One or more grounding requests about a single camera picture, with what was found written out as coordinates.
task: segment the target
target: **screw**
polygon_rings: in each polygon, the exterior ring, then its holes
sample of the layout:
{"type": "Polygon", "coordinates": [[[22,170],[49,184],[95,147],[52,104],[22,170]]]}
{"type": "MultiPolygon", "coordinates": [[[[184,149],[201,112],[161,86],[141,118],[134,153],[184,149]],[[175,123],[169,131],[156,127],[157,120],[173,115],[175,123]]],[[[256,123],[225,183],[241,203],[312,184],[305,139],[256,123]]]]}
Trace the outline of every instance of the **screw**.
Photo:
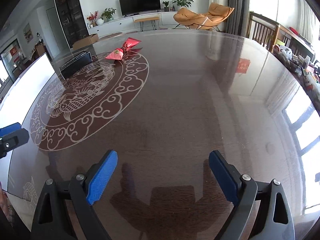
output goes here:
{"type": "Polygon", "coordinates": [[[76,176],[76,180],[83,180],[84,179],[84,175],[83,174],[78,174],[76,176]]]}
{"type": "Polygon", "coordinates": [[[53,179],[47,179],[47,181],[45,182],[47,185],[51,185],[53,182],[53,179]]]}
{"type": "Polygon", "coordinates": [[[248,174],[243,174],[242,179],[249,181],[251,179],[251,177],[248,174]]]}
{"type": "Polygon", "coordinates": [[[276,179],[273,180],[273,183],[276,184],[276,185],[280,185],[281,184],[281,182],[277,181],[276,179]]]}

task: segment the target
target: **dining table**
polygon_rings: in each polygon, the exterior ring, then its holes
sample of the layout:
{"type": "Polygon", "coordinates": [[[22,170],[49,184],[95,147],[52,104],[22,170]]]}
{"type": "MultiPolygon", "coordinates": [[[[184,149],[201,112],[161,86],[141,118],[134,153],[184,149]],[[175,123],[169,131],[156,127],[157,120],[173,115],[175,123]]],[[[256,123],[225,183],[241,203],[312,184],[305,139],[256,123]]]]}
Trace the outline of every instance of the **dining table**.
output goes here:
{"type": "MultiPolygon", "coordinates": [[[[29,230],[46,180],[85,174],[109,149],[117,167],[93,209],[113,240],[214,239],[233,205],[210,170],[213,150],[241,174],[281,182],[295,239],[319,219],[320,117],[256,41],[155,30],[101,40],[51,64],[54,73],[22,118],[29,141],[7,161],[7,195],[29,230]],[[141,42],[122,60],[105,59],[128,37],[141,42]],[[92,63],[63,79],[59,67],[81,51],[92,63]]],[[[66,205],[85,239],[71,201],[66,205]]],[[[256,201],[243,239],[258,208],[256,201]]]]}

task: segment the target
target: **television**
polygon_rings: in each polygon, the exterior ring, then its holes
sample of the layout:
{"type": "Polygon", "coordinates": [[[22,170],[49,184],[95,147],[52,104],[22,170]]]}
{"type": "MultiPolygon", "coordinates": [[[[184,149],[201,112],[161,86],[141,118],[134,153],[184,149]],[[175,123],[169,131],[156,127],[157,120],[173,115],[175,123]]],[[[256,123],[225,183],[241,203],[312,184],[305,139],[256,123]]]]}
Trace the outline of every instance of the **television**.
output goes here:
{"type": "Polygon", "coordinates": [[[160,10],[160,0],[119,0],[122,15],[160,10]]]}

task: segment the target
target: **white vase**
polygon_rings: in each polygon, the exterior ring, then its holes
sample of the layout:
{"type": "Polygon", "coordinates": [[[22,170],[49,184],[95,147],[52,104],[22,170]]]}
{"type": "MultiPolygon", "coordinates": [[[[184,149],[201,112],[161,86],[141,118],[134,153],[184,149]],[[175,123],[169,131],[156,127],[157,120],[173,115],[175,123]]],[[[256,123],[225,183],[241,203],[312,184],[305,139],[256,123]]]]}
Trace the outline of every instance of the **white vase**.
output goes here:
{"type": "Polygon", "coordinates": [[[104,19],[100,18],[96,21],[97,25],[101,25],[104,23],[104,19]]]}
{"type": "Polygon", "coordinates": [[[178,6],[178,11],[180,10],[180,9],[182,9],[182,8],[187,8],[186,6],[181,6],[181,5],[179,5],[178,6]]]}

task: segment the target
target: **orange chair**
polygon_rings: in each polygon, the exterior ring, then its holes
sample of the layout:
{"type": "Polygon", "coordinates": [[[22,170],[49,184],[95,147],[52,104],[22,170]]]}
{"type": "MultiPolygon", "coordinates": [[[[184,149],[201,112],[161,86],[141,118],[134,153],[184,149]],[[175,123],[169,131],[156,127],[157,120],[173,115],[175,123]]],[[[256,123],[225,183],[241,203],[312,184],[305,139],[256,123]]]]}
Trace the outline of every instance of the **orange chair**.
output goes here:
{"type": "Polygon", "coordinates": [[[225,21],[233,10],[234,8],[228,6],[211,3],[205,14],[196,14],[187,8],[181,8],[173,18],[179,23],[176,27],[183,25],[188,29],[209,30],[225,21]]]}

